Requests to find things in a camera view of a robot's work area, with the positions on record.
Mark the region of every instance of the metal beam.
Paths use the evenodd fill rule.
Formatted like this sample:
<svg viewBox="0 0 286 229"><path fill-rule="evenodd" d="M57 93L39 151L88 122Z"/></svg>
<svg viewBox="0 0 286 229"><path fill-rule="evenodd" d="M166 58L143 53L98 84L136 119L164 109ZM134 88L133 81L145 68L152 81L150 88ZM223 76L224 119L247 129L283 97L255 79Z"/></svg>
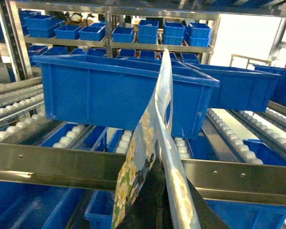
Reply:
<svg viewBox="0 0 286 229"><path fill-rule="evenodd" d="M268 108L286 116L286 107L281 104L277 104L275 102L269 101Z"/></svg>
<svg viewBox="0 0 286 229"><path fill-rule="evenodd" d="M0 180L115 190L126 155L0 144ZM286 167L182 160L207 199L286 205Z"/></svg>

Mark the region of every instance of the plastic crate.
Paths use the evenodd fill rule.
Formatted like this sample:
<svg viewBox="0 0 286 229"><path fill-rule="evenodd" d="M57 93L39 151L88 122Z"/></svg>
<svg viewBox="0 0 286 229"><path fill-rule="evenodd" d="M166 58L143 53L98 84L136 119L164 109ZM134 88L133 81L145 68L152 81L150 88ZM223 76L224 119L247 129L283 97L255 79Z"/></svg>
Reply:
<svg viewBox="0 0 286 229"><path fill-rule="evenodd" d="M162 59L163 52L160 52L160 59ZM178 60L174 52L170 52L171 60Z"/></svg>
<svg viewBox="0 0 286 229"><path fill-rule="evenodd" d="M123 59L129 60L129 61L139 61L139 62L161 64L161 60L156 60L156 59L144 59L144 58L141 59L141 58L135 58L135 57L128 57L128 58L123 58ZM181 67L181 68L186 67L186 65L184 65L180 61L176 61L176 60L171 60L171 64L173 67Z"/></svg>
<svg viewBox="0 0 286 229"><path fill-rule="evenodd" d="M264 112L280 75L249 69L204 64L186 64L219 80L209 107Z"/></svg>
<svg viewBox="0 0 286 229"><path fill-rule="evenodd" d="M277 82L277 85L271 97L271 100L286 106L286 68L261 66L261 65L254 65L254 67L258 71L282 75L282 78L279 79Z"/></svg>
<svg viewBox="0 0 286 229"><path fill-rule="evenodd" d="M181 56L181 61L183 63L200 63L200 60L198 59L198 57L196 56L196 54L194 53L180 53Z"/></svg>
<svg viewBox="0 0 286 229"><path fill-rule="evenodd" d="M40 11L31 11L31 10L22 10L18 12L21 25L26 25L24 18L34 16L34 15L41 15Z"/></svg>
<svg viewBox="0 0 286 229"><path fill-rule="evenodd" d="M95 191L85 211L90 229L110 229L114 200L113 192Z"/></svg>
<svg viewBox="0 0 286 229"><path fill-rule="evenodd" d="M163 36L163 44L182 45L183 37Z"/></svg>
<svg viewBox="0 0 286 229"><path fill-rule="evenodd" d="M107 54L107 50L104 48L95 48L94 50L98 51L98 52L102 52L104 55Z"/></svg>
<svg viewBox="0 0 286 229"><path fill-rule="evenodd" d="M30 29L28 27L28 31L31 37L41 37L41 38L51 38L55 36L55 31L54 29L56 29L57 26L54 25L53 27L49 28L49 29Z"/></svg>
<svg viewBox="0 0 286 229"><path fill-rule="evenodd" d="M49 29L55 26L56 19L55 16L51 15L34 15L27 18L24 18L29 29L39 29L43 28Z"/></svg>
<svg viewBox="0 0 286 229"><path fill-rule="evenodd" d="M286 166L286 161L275 151L270 149L259 139L246 139L244 144L255 152L258 159L261 159L265 165Z"/></svg>
<svg viewBox="0 0 286 229"><path fill-rule="evenodd" d="M21 27L22 27L23 36L27 36L29 34L28 26L22 25Z"/></svg>
<svg viewBox="0 0 286 229"><path fill-rule="evenodd" d="M113 133L113 135L112 135L112 137L111 137L111 139L107 145L107 152L112 153L116 150L117 144L118 144L122 134L123 134L123 130L116 130Z"/></svg>
<svg viewBox="0 0 286 229"><path fill-rule="evenodd" d="M64 229L82 189L0 182L0 229Z"/></svg>
<svg viewBox="0 0 286 229"><path fill-rule="evenodd" d="M138 35L138 43L140 44L157 44L158 35L149 36L149 35Z"/></svg>
<svg viewBox="0 0 286 229"><path fill-rule="evenodd" d="M189 37L187 43L189 46L196 46L196 47L208 47L209 46L209 38L194 38Z"/></svg>
<svg viewBox="0 0 286 229"><path fill-rule="evenodd" d="M43 54L47 50L48 50L48 46L47 45L31 45L28 48L28 51L40 52L40 54Z"/></svg>
<svg viewBox="0 0 286 229"><path fill-rule="evenodd" d="M87 55L34 56L33 59L41 67L48 118L127 130L136 128L160 70L159 64ZM219 82L190 68L173 67L172 70L172 135L195 138L212 89Z"/></svg>
<svg viewBox="0 0 286 229"><path fill-rule="evenodd" d="M139 27L139 35L158 36L159 21L140 20L138 27Z"/></svg>
<svg viewBox="0 0 286 229"><path fill-rule="evenodd" d="M70 39L76 40L79 38L79 30L81 29L78 25L63 25L55 29L57 39Z"/></svg>
<svg viewBox="0 0 286 229"><path fill-rule="evenodd" d="M55 24L56 24L56 26L57 26L57 27L61 27L61 26L63 26L63 25L64 25L64 23L65 23L65 21L64 21L64 20L56 20L56 22L55 22Z"/></svg>
<svg viewBox="0 0 286 229"><path fill-rule="evenodd" d="M184 35L184 26L181 23L164 22L164 36L182 37Z"/></svg>
<svg viewBox="0 0 286 229"><path fill-rule="evenodd" d="M207 204L231 229L280 229L286 207L207 200Z"/></svg>
<svg viewBox="0 0 286 229"><path fill-rule="evenodd" d="M86 54L89 56L101 56L101 57L104 56L103 52L97 51L95 49L89 49Z"/></svg>
<svg viewBox="0 0 286 229"><path fill-rule="evenodd" d="M204 23L189 23L189 35L195 38L209 38L211 28Z"/></svg>
<svg viewBox="0 0 286 229"><path fill-rule="evenodd" d="M85 41L100 41L104 37L102 32L104 29L104 27L86 26L79 31L80 38Z"/></svg>
<svg viewBox="0 0 286 229"><path fill-rule="evenodd" d="M70 53L70 55L86 55L86 52L82 49L76 48Z"/></svg>
<svg viewBox="0 0 286 229"><path fill-rule="evenodd" d="M139 57L144 58L144 59L156 59L156 52L155 51L140 50Z"/></svg>
<svg viewBox="0 0 286 229"><path fill-rule="evenodd" d="M135 57L136 49L121 49L117 58Z"/></svg>
<svg viewBox="0 0 286 229"><path fill-rule="evenodd" d="M65 55L68 54L67 47L54 46L43 53L43 55Z"/></svg>
<svg viewBox="0 0 286 229"><path fill-rule="evenodd" d="M35 66L36 63L33 61L33 56L40 55L40 52L28 51L28 55L29 55L29 60L30 60L31 67Z"/></svg>
<svg viewBox="0 0 286 229"><path fill-rule="evenodd" d="M133 42L133 29L116 27L112 32L112 38L114 42L131 43Z"/></svg>

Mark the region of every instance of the yellow flower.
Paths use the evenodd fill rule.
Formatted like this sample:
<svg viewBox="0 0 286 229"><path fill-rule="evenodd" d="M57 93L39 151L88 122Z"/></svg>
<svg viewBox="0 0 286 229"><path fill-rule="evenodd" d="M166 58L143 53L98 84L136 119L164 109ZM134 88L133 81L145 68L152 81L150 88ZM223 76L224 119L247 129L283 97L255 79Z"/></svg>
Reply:
<svg viewBox="0 0 286 229"><path fill-rule="evenodd" d="M125 206L119 211L118 218L115 222L115 228L117 228L118 225L123 221L124 217L125 217Z"/></svg>
<svg viewBox="0 0 286 229"><path fill-rule="evenodd" d="M126 203L126 196L128 195L128 184L122 183L120 190L118 190L118 208L123 208Z"/></svg>

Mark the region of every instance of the white wall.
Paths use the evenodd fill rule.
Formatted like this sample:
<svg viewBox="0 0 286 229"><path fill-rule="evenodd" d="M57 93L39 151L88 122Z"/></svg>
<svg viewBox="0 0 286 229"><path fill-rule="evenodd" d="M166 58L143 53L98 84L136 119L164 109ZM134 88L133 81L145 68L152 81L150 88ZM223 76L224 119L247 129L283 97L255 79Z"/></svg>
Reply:
<svg viewBox="0 0 286 229"><path fill-rule="evenodd" d="M267 60L279 23L275 17L222 14L211 64L229 66L231 54ZM233 66L245 63L236 59Z"/></svg>

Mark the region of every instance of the metal shelf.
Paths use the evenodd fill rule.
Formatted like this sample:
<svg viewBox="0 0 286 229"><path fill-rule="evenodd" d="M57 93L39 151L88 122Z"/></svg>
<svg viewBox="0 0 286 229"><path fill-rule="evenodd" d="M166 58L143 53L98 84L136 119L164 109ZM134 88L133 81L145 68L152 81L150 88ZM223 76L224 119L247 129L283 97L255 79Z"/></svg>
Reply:
<svg viewBox="0 0 286 229"><path fill-rule="evenodd" d="M83 41L83 40L68 40L68 39L56 39L56 38L39 38L39 37L24 37L26 43L39 43L39 44L56 44L66 46L93 46L104 47L106 39L103 38L100 42Z"/></svg>
<svg viewBox="0 0 286 229"><path fill-rule="evenodd" d="M187 42L184 40L184 45L166 45L162 44L162 33L159 33L158 36L158 44L140 44L137 43L136 33L133 36L132 43L124 43L124 42L110 42L110 46L112 48L122 48L122 49L142 49L142 50L155 50L155 51L163 51L163 49L168 49L173 52L212 52L213 47L209 45L209 47L195 47L189 46Z"/></svg>

